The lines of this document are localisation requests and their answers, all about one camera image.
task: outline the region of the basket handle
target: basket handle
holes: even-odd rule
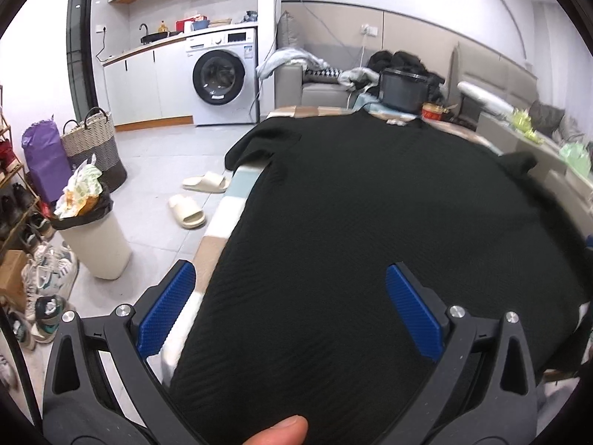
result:
[[[70,122],[74,122],[76,124],[76,127],[78,127],[78,122],[76,120],[74,120],[73,118],[71,118],[70,120],[68,120],[68,122],[66,122],[64,124],[64,128],[62,129],[62,134],[64,135],[66,133],[66,126],[70,123]]]
[[[84,123],[84,128],[85,128],[86,130],[88,130],[88,125],[87,125],[87,120],[88,120],[88,117],[90,117],[91,115],[94,115],[94,114],[95,114],[95,112],[93,112],[94,110],[100,110],[100,111],[101,111],[101,113],[102,113],[102,114],[105,116],[105,120],[109,121],[109,118],[107,117],[107,114],[105,113],[105,111],[104,111],[104,110],[103,110],[101,107],[99,107],[99,106],[94,106],[93,108],[91,108],[91,109],[90,109],[90,110],[87,112],[87,115],[86,115],[86,117],[84,118],[84,122],[83,122],[83,123]]]

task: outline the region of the metal screw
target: metal screw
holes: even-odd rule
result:
[[[64,321],[64,323],[69,323],[75,316],[74,311],[66,311],[66,313],[62,315],[62,321]]]
[[[449,314],[453,318],[463,318],[466,315],[466,311],[461,306],[451,306],[449,308]]]
[[[123,317],[129,315],[131,310],[132,308],[130,308],[130,305],[120,304],[117,308],[115,308],[115,314]]]
[[[518,323],[519,322],[519,315],[517,313],[515,313],[514,311],[509,311],[505,315],[505,317],[509,323]]]

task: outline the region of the white trash can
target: white trash can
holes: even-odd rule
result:
[[[113,212],[98,221],[61,230],[60,234],[96,278],[119,278],[132,255]]]

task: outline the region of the blue gripper pad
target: blue gripper pad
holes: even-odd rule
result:
[[[158,292],[161,287],[160,296],[138,325],[136,349],[143,359],[160,351],[177,316],[196,287],[196,269],[193,264],[177,261],[160,284],[145,291],[146,296],[150,296],[148,291]]]
[[[401,270],[392,264],[385,276],[387,294],[422,356],[437,362],[443,354],[443,330]]]

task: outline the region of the washing machine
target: washing machine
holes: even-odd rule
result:
[[[195,125],[259,120],[256,28],[242,26],[189,37],[186,53]]]

